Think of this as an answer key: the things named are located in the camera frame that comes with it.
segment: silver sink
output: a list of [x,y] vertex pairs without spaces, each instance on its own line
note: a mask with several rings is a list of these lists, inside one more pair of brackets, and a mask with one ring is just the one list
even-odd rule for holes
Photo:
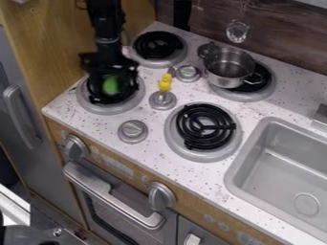
[[327,139],[262,120],[225,175],[234,195],[327,242]]

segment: silver handle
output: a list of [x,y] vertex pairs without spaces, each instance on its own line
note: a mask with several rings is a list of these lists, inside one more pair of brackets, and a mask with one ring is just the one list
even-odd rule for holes
[[110,194],[110,184],[98,178],[85,167],[69,162],[63,168],[63,173],[79,189],[82,189],[102,204],[109,206],[116,212],[119,212],[128,219],[133,220],[147,230],[158,230],[164,223],[164,218],[157,212],[152,212],[149,217],[145,217],[122,203],[119,199]]
[[184,241],[184,245],[200,245],[200,244],[201,244],[201,239],[195,234],[188,234]]
[[3,99],[11,116],[12,122],[16,127],[20,137],[29,149],[36,149],[41,145],[42,141],[37,136],[34,127],[28,128],[24,124],[22,114],[19,109],[19,101],[21,100],[21,91],[17,85],[8,87],[3,93]]
[[247,78],[245,78],[243,80],[243,82],[247,83],[247,84],[250,84],[250,85],[255,85],[255,84],[260,84],[263,82],[263,76],[259,73],[253,73],[252,76],[258,76],[259,79],[257,81],[250,81],[250,80],[247,80]]

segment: refrigerator door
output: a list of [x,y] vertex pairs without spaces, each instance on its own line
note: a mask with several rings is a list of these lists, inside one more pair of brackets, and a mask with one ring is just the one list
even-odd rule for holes
[[83,223],[1,26],[0,119],[0,142],[27,186]]

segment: stainless steel pot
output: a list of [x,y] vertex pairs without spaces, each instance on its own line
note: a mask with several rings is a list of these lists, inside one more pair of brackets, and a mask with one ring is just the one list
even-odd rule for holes
[[254,59],[241,50],[219,48],[210,42],[199,48],[198,55],[206,66],[205,78],[214,86],[237,88],[245,82],[249,84],[262,82],[262,77],[254,72]]

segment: pot handle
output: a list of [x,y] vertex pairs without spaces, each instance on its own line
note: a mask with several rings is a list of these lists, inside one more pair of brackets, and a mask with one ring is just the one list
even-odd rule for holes
[[253,73],[252,75],[244,78],[243,82],[250,85],[260,84],[263,82],[263,76],[259,73]]
[[208,44],[201,45],[198,48],[198,57],[205,58],[213,50],[220,49],[213,41],[210,41]]

